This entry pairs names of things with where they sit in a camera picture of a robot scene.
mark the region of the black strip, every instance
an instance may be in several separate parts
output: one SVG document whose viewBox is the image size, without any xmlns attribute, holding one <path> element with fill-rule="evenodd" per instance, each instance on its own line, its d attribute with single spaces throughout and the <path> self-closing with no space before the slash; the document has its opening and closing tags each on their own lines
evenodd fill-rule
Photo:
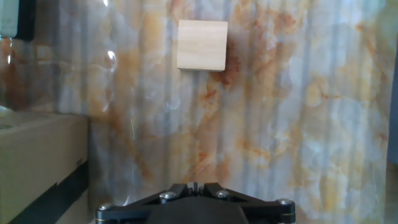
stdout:
<svg viewBox="0 0 398 224">
<path fill-rule="evenodd" d="M 36 0 L 19 0 L 18 28 L 15 39 L 31 41 L 35 31 Z"/>
<path fill-rule="evenodd" d="M 49 188 L 9 224 L 54 224 L 88 188 L 88 162 Z"/>
</svg>

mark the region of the cardboard box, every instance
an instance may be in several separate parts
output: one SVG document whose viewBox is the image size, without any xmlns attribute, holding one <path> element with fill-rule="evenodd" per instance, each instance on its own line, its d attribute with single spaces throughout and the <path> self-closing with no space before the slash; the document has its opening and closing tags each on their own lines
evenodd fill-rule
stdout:
<svg viewBox="0 0 398 224">
<path fill-rule="evenodd" d="M 87 148 L 85 117 L 11 113 L 0 118 L 0 223 L 24 218 L 35 223 L 39 217 L 32 215 L 42 210 L 54 220 L 47 223 L 55 223 L 70 215 L 68 209 L 86 207 Z M 74 210 L 86 213 L 87 207 Z"/>
</svg>

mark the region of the light wood cube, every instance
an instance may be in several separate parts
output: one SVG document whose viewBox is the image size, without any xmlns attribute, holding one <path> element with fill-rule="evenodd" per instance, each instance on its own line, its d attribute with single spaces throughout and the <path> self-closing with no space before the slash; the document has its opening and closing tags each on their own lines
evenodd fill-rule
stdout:
<svg viewBox="0 0 398 224">
<path fill-rule="evenodd" d="M 177 68 L 225 70 L 227 22 L 178 22 Z"/>
</svg>

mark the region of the marble wall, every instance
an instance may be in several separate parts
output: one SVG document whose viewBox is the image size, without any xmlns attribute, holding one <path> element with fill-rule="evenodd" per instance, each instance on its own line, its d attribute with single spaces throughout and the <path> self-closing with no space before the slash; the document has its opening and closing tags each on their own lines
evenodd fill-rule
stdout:
<svg viewBox="0 0 398 224">
<path fill-rule="evenodd" d="M 90 117 L 92 206 L 195 180 L 291 198 L 302 223 L 381 221 L 397 0 L 39 0 L 38 11 L 32 43 L 0 41 L 0 95 L 15 110 Z M 224 72 L 176 68 L 179 19 L 229 22 Z"/>
</svg>

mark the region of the wooden cube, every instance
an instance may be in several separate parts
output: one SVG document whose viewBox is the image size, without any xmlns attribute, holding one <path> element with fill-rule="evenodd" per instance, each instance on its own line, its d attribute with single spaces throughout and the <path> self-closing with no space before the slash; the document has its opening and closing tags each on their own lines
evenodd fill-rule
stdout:
<svg viewBox="0 0 398 224">
<path fill-rule="evenodd" d="M 225 70 L 227 22 L 178 22 L 177 68 Z"/>
</svg>

